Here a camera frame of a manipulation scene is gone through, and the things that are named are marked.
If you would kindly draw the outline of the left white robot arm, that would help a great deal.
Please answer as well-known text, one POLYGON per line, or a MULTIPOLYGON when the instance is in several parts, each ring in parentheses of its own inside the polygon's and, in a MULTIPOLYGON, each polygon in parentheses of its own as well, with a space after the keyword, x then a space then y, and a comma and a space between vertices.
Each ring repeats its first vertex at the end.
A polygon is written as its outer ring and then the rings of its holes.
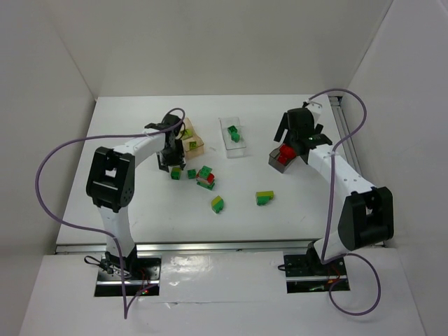
POLYGON ((175 111, 182 109, 173 108, 161 122, 147 124, 141 136, 122 145, 98 147, 92 159, 86 193, 98 208, 105 231, 113 235, 106 238, 106 261, 109 265, 123 266, 129 273, 141 267, 128 215, 136 168, 152 155, 157 156, 158 167, 165 172, 186 166, 181 140, 184 122, 175 111))

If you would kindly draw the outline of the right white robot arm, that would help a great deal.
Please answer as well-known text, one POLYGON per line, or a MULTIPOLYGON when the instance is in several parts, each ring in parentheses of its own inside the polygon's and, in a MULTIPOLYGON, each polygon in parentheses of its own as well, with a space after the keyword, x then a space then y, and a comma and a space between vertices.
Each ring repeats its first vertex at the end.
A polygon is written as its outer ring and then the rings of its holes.
POLYGON ((337 226, 327 217, 322 239, 311 243, 309 255, 322 264, 394 235, 393 196, 364 179, 343 157, 316 123, 319 113, 306 107, 285 112, 274 136, 280 145, 269 154, 269 165, 284 173, 297 159, 315 169, 330 184, 329 200, 343 202, 337 226))

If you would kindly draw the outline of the red lego brick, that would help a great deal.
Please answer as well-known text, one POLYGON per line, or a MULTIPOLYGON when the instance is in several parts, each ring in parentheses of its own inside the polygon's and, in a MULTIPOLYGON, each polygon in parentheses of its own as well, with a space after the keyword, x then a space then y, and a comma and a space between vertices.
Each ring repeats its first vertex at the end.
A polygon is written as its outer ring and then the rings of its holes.
POLYGON ((282 156, 282 155, 280 155, 280 156, 277 158, 277 161, 278 161, 279 163, 281 163, 282 165, 285 165, 285 164, 287 163, 287 161, 288 161, 288 158, 287 158, 287 157, 284 157, 284 156, 282 156))
POLYGON ((297 157, 294 149, 284 143, 279 147, 279 152, 281 156, 285 157, 288 160, 292 160, 293 158, 297 157))

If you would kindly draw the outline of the dark green lego cube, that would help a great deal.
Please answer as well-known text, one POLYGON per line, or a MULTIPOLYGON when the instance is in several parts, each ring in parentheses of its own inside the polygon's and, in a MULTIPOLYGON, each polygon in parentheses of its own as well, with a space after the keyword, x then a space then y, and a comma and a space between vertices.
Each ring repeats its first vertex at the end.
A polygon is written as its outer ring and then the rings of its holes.
POLYGON ((237 128, 236 128, 234 125, 229 126, 229 127, 227 128, 227 130, 228 130, 228 132, 229 132, 230 134, 238 133, 238 130, 237 130, 237 128))

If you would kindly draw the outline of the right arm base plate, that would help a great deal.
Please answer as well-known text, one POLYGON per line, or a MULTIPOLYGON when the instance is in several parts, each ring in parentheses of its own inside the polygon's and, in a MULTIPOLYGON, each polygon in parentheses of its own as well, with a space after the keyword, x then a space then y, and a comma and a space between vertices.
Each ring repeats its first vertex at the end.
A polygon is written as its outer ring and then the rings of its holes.
POLYGON ((287 294, 351 290, 343 258, 323 265, 307 249, 293 249, 283 252, 277 269, 285 276, 287 294))

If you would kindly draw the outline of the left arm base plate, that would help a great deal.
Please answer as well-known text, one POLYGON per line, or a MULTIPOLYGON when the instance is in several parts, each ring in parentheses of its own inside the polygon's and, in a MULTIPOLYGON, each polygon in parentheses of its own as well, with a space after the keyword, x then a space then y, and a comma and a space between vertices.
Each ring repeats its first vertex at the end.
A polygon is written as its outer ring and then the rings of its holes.
MULTIPOLYGON (((107 265, 105 257, 99 260, 90 255, 84 257, 84 262, 98 267, 95 297, 109 298, 122 295, 121 272, 118 266, 107 265)), ((124 272, 126 295, 133 297, 138 291, 141 291, 141 296, 158 296, 160 294, 161 257, 142 258, 139 262, 140 265, 136 271, 124 272)))

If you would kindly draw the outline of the yellow green red lego stack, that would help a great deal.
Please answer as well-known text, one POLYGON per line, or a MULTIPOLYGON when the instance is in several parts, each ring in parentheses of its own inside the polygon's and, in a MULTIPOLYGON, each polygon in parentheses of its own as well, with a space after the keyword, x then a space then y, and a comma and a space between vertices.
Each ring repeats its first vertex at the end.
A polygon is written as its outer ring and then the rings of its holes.
POLYGON ((255 193, 255 202, 258 206, 263 206, 274 199, 274 192, 272 190, 258 191, 255 193))

